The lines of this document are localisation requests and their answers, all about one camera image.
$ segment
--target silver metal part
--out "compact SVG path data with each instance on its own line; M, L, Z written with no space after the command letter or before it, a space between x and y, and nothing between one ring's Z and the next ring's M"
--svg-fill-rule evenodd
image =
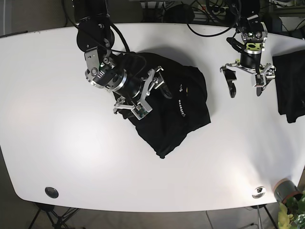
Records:
M127 80L127 72L126 72L126 70L124 69L124 75L118 76L118 79L116 79L116 77L114 77L114 78L108 83L108 85L109 85L111 88L113 88L112 90L113 90L114 92L116 92L116 91L120 90L120 89L124 86L126 80Z
M248 21L255 20L255 18L258 18L258 15L249 17ZM260 43L262 51L265 51L265 43L267 41L268 31L265 23L261 22L261 25L263 27L263 31L259 31L255 34L253 34L252 32L242 32L241 36L244 43Z
M158 73L158 76L154 76L152 79L152 83L146 92L146 95L149 96L152 89L158 89L161 85L164 84L164 79L160 73L160 71L164 71L164 69L160 66L157 67L155 73Z
M262 50L252 51L252 50L247 50L247 49L245 49L244 51L245 51L246 53L248 53L248 54L255 54L255 55L261 54L261 53L262 53Z
M91 85L98 87L98 88L104 88L101 85L98 85L93 81L94 77L98 74L98 69L100 67L100 60L97 53L97 49L91 50L89 52L85 53L85 60L87 63L87 68L85 75L86 80L91 83Z
M252 197L254 199L259 199L260 197L262 197L263 195L265 195L266 193L266 188L265 187L257 187L253 193L252 193Z
M135 117L137 117L138 120L141 120L142 118L147 116L147 114L153 109L145 100L145 98L150 95L150 90L152 90L153 88L157 89L164 83L164 79L162 78L161 74L155 77L155 74L159 71L163 71L163 68L160 66L158 66L156 69L151 69L148 72L148 78L145 80L144 86L141 91L140 99L137 101L136 105L124 104L125 98L121 96L114 105L113 112L116 114L118 112L118 109L131 110L131 112L134 114Z
M266 64L266 66L260 66L260 74L257 74L255 69L243 67L239 61L227 63L224 68L250 74L252 87L266 87L272 79L275 79L276 68L270 63Z

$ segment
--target black garment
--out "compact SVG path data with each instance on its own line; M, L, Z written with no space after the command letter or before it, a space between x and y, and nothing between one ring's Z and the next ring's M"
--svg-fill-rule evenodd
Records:
M273 57L278 112L288 123L305 115L305 50Z
M207 90L203 74L194 67L181 64L153 53L141 53L147 66L139 77L147 76L151 68L164 68L162 76L173 95L165 98L160 90L152 90L146 101L152 111L142 120L130 117L130 112L120 112L135 125L138 134L155 150L160 158L165 158L185 139L186 135L211 122L206 106ZM128 71L136 73L143 65L139 59L136 66Z

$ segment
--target black cloth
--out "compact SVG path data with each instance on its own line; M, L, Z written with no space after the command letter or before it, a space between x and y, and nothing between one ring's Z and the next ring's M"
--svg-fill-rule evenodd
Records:
M152 111L143 119L130 117L130 112L121 112L135 125L139 136L144 139L160 158L165 158L186 138L186 135L211 122L206 106L207 90L203 74L194 67L183 66L173 60L153 53L141 53L147 60L147 66L139 77L147 76L150 69L157 66L173 95L165 98L160 90L152 90L146 101ZM136 73L143 65L138 59L136 65L128 71Z
M305 50L273 57L278 112L288 123L305 115Z

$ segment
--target black cable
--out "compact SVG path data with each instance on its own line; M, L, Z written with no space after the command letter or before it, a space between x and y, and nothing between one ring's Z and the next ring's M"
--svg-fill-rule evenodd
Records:
M65 4L64 4L64 0L61 0L61 5L62 5L62 8L63 8L64 14L65 14L65 16L68 18L69 22L70 22L77 30L79 30L79 31L85 33L87 36L89 36L92 40L94 40L94 41L95 41L99 46L101 46L103 49L109 50L109 51L111 51L111 52L117 52L117 53L122 53L122 54L128 54L128 55L130 55L130 56L136 56L136 57L142 58L142 59L144 60L144 65L143 65L143 67L134 75L134 77L135 77L136 75L138 75L138 74L146 67L147 61L146 61L145 57L141 56L140 54L137 54L137 53L135 53L135 52L124 52L124 51L119 51L119 50L114 50L114 49L108 48L108 47L102 45L97 39L95 39L95 38L94 38L91 34L89 34L87 31L80 29L80 28L71 20L71 18L68 16L67 11L66 11L66 7L65 7Z
M214 20L213 20L213 18L212 18L212 17L209 15L209 13L205 10L205 8L201 7L201 9L206 13L206 15L209 17L209 19L212 20L213 23L215 23Z
M217 20L219 23L225 25L226 24L226 21L225 20L222 20L220 18L218 18L214 13L213 13L213 9L211 8L210 6L210 0L206 0L206 9L208 10L209 14L215 19Z
M289 32L289 30L286 28L286 26L282 23L283 27L286 29L287 32Z
M281 7L286 7L286 5L283 5L283 4L280 4L280 3L274 3L274 2L270 2L269 0L265 0L265 2L268 2L272 5L278 5L278 6L281 6Z
M126 52L130 52L130 49L129 49L129 47L128 47L128 44L127 44L127 42L126 42L126 40L125 40L123 34L121 33L121 31L118 29L118 27L115 26L115 24L113 24L113 22L112 22L110 19L109 19L109 21L110 21L110 26L111 26L111 27L114 29L114 31L116 31L117 34L119 35L119 37L120 37L120 39L121 39L121 41L122 41L122 43L123 43L123 45L124 45L124 47L125 47Z
M217 0L217 1L214 3L214 5L212 6L213 9L214 9L215 6L220 7L220 6L218 5L218 2L219 2L219 0Z
M303 21L301 21L301 22L297 25L297 27L295 28L295 31L297 30L297 28L299 28L299 26L300 26L304 21L305 21L305 19L304 19Z
M196 1L197 1L197 0L194 0L194 1L191 3L191 5L189 5L188 10L192 7L192 5L193 5ZM188 23L187 21L186 21L186 25L187 25L187 27L188 27L194 34L196 34L197 36L200 36L200 37L216 37L216 36L219 36L219 35L222 35L222 34L228 32L231 28L233 28L233 27L237 24L237 22L239 21L240 16L241 16L241 13L242 13L242 4L241 4L241 0L238 0L238 14L237 14L237 16L236 16L236 18L235 18L234 23L233 23L228 29L226 29L226 30L224 30L224 31L222 31L222 32L220 32L220 33L217 33L217 34L203 35L203 34L200 34L200 33L195 32L195 31L190 27L190 25L189 25L189 23Z
M206 24L209 24L209 22L210 22L210 17L209 17L209 15L208 15L207 12L204 12L203 10L198 9L198 8L196 8L196 7L192 7L192 9L199 10L200 12L202 12L203 14L205 14L205 15L206 15Z

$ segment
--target tripod leg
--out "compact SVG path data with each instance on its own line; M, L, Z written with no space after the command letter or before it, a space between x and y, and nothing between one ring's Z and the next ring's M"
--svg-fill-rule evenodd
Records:
M47 214L47 216L49 217L49 220L51 221L52 226L54 226L54 221L52 220L52 218L51 218L50 214L49 214L48 212L46 212L46 214Z
M30 223L29 229L31 229L31 228L33 227L33 225L34 225L34 223L35 223L35 221L36 221L36 219L37 219L37 217L38 217L40 211L41 211L41 209L38 209L38 211L37 211L37 213L36 213L34 219L32 220L32 223Z
M265 210L266 210L266 212L267 212L267 214L268 214L268 216L269 216L269 218L270 218L270 220L271 220L273 226L274 226L276 229L278 229L277 224L275 223L275 221L273 220L272 216L270 215L270 212L268 211L266 205L264 206L264 208L265 208Z

